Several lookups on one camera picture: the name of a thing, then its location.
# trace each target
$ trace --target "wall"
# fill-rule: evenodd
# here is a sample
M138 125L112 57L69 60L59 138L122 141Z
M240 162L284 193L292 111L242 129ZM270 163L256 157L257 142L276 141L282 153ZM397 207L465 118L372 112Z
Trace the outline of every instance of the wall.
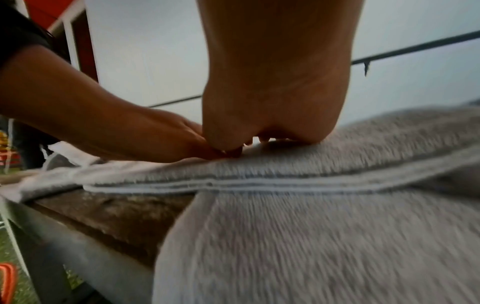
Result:
M85 0L99 82L131 102L152 106L201 95L207 51L193 0ZM478 0L366 0L353 59L480 31ZM478 42L352 67L340 118L347 123L398 108L480 97ZM201 117L199 101L170 105Z

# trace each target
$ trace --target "bare skin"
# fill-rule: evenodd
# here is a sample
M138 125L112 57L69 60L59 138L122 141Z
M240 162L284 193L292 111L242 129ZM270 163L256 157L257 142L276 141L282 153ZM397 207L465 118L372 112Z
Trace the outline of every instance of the bare skin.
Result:
M215 159L202 127L124 101L50 50L21 50L0 70L0 113L110 160Z
M363 0L198 0L210 73L203 130L238 151L252 137L323 140L340 115Z

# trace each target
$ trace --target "orange hose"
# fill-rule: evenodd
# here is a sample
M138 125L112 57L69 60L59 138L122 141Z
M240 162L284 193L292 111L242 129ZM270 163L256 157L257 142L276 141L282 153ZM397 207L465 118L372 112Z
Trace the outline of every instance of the orange hose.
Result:
M0 270L3 273L1 302L3 304L11 304L14 299L15 286L17 285L17 270L10 263L1 263Z

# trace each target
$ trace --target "green ground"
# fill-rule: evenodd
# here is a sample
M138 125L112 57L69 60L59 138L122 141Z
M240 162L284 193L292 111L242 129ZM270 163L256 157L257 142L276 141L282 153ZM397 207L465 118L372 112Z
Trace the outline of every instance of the green ground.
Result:
M36 304L38 303L35 292L32 288L28 276L22 271L17 255L10 243L7 230L5 228L0 229L0 262L10 262L15 264L18 271L18 283L15 289L15 298L13 299L14 304ZM81 280L67 272L68 279L72 287L78 286Z

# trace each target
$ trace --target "wooden table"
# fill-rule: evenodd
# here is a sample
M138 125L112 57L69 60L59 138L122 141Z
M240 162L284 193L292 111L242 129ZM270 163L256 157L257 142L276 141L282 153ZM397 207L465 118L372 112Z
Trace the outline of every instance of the wooden table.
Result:
M110 195L74 190L0 211L42 304L80 302L66 265L115 304L150 303L159 247L192 195Z

